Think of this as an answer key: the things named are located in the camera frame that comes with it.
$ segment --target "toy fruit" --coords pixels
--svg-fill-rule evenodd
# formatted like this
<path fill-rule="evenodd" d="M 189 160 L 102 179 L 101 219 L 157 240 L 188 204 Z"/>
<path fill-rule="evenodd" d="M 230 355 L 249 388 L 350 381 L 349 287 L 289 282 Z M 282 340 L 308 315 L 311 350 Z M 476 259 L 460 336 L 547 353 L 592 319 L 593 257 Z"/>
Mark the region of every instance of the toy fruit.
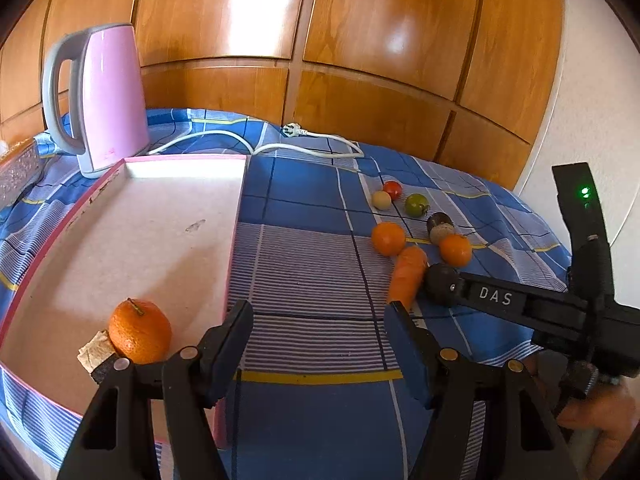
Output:
<path fill-rule="evenodd" d="M 424 195 L 414 193 L 404 201 L 404 210 L 409 216 L 418 218 L 425 215 L 429 210 L 429 201 Z"/>
<path fill-rule="evenodd" d="M 385 211 L 391 207 L 391 197 L 386 191 L 376 191 L 371 195 L 371 203 L 376 209 Z"/>
<path fill-rule="evenodd" d="M 437 212 L 432 214 L 427 220 L 427 231 L 431 243 L 433 245 L 440 245 L 440 242 L 444 240 L 444 238 L 456 232 L 456 228 L 446 213 Z"/>
<path fill-rule="evenodd" d="M 456 228 L 451 224 L 436 225 L 429 233 L 429 240 L 433 245 L 439 246 L 441 241 L 456 232 Z"/>
<path fill-rule="evenodd" d="M 373 247 L 383 256 L 395 256 L 404 248 L 404 229 L 393 222 L 381 222 L 371 232 Z"/>
<path fill-rule="evenodd" d="M 463 235 L 449 235 L 440 242 L 440 256 L 450 266 L 464 267 L 471 261 L 471 242 Z"/>
<path fill-rule="evenodd" d="M 396 258 L 386 302 L 400 301 L 410 311 L 426 268 L 427 255 L 420 247 L 410 245 L 404 248 Z"/>
<path fill-rule="evenodd" d="M 171 343 L 171 325 L 151 301 L 127 298 L 109 320 L 115 349 L 136 364 L 161 361 Z"/>
<path fill-rule="evenodd" d="M 391 200 L 398 200 L 402 195 L 402 186 L 395 180 L 388 180 L 385 185 L 382 186 L 382 191 L 389 193 Z"/>

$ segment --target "speckled ball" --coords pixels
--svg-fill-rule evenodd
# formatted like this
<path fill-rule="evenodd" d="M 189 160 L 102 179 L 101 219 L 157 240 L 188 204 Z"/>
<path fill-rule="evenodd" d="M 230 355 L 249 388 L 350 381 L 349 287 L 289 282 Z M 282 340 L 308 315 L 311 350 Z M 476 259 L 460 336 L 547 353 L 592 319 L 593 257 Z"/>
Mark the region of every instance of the speckled ball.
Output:
<path fill-rule="evenodd" d="M 431 232 L 429 233 L 429 240 L 435 246 L 439 246 L 440 242 L 444 240 L 449 235 L 452 235 L 456 232 L 456 228 L 451 224 L 438 224 L 431 228 Z"/>

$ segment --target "screw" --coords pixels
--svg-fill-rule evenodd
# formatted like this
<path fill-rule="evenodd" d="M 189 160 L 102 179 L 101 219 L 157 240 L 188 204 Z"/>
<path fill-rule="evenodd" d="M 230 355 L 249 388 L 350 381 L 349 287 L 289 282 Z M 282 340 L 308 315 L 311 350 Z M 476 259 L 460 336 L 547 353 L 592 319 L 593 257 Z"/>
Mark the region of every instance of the screw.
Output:
<path fill-rule="evenodd" d="M 180 350 L 180 357 L 184 360 L 193 359 L 198 355 L 198 349 L 195 346 L 185 346 Z"/>
<path fill-rule="evenodd" d="M 455 361 L 458 358 L 458 352 L 453 348 L 443 348 L 440 350 L 440 357 L 445 361 Z"/>
<path fill-rule="evenodd" d="M 113 363 L 113 369 L 119 372 L 126 370 L 127 368 L 129 368 L 129 360 L 126 357 L 116 359 L 116 361 Z"/>
<path fill-rule="evenodd" d="M 516 372 L 517 374 L 524 370 L 524 364 L 522 364 L 517 359 L 510 359 L 507 363 L 507 367 L 509 368 L 509 370 L 511 370 L 512 372 Z"/>

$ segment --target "human hand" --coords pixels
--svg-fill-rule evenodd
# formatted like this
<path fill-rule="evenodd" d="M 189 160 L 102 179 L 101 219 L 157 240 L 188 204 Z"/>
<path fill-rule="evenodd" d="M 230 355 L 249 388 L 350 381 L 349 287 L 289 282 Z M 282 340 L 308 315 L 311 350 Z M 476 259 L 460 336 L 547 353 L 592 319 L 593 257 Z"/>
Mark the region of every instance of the human hand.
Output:
<path fill-rule="evenodd" d="M 537 355 L 523 362 L 544 396 L 546 387 L 538 377 Z M 622 451 L 639 418 L 640 376 L 623 377 L 618 386 L 596 384 L 586 400 L 569 400 L 557 421 L 570 430 L 601 431 L 585 471 L 586 480 L 597 480 Z"/>

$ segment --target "carrot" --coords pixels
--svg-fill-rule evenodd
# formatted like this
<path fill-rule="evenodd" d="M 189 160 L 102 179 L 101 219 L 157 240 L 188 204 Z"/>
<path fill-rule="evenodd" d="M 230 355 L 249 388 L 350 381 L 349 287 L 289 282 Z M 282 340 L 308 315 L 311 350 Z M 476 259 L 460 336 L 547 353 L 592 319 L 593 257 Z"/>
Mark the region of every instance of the carrot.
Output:
<path fill-rule="evenodd" d="M 402 306 L 409 311 L 414 304 L 427 262 L 427 255 L 417 245 L 404 248 L 396 258 L 386 302 L 401 301 Z"/>

